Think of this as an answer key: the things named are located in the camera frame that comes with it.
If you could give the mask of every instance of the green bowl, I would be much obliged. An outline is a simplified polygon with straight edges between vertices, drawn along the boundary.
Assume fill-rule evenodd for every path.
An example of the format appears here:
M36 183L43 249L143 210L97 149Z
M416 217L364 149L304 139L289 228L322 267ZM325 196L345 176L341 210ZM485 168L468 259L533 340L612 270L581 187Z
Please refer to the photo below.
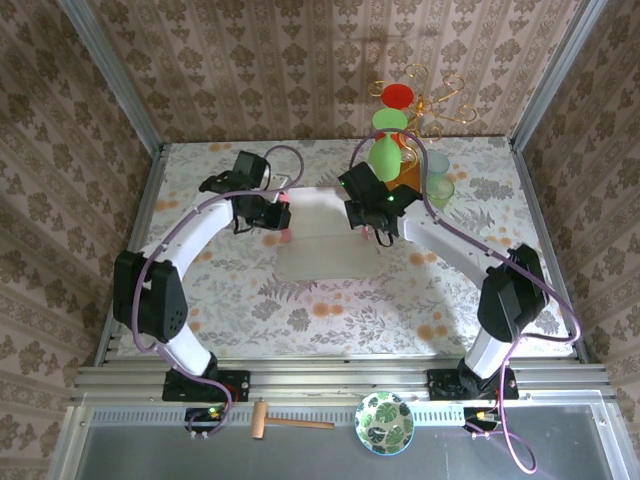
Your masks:
M409 406L391 392L366 397L355 418L356 433L362 444L378 455L397 455L413 438L413 415Z

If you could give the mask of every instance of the patterned wallpaper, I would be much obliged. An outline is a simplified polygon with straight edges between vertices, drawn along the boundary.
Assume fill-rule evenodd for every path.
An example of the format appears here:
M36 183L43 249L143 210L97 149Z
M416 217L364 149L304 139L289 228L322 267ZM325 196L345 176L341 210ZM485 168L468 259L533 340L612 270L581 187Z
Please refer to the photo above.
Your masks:
M89 0L165 142L353 138L381 107L367 85L427 65L457 73L479 119L448 135L505 135L577 0Z
M640 451L640 2L610 0L525 149L565 282Z
M0 1L0 478L44 478L149 160L55 2Z

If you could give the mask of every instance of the table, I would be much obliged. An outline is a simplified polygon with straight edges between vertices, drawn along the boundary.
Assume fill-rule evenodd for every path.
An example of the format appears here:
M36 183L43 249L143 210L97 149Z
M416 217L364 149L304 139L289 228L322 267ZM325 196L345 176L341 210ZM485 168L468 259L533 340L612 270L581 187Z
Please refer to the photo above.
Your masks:
M263 154L277 142L173 144L156 200L148 242L182 214L200 183L230 169L240 150ZM357 140L282 142L305 159L301 186L337 186ZM456 193L445 213L507 247L540 243L511 151L504 138L443 138ZM361 152L365 158L368 147ZM269 157L274 173L295 176L290 152ZM184 277L189 327L216 355L461 355L473 343L479 291L460 272L417 245L399 240L380 249L383 271L364 280L282 282L274 275L280 233L220 232ZM552 302L528 331L563 336ZM119 355L138 352L124 329ZM516 356L568 356L569 346L523 342Z

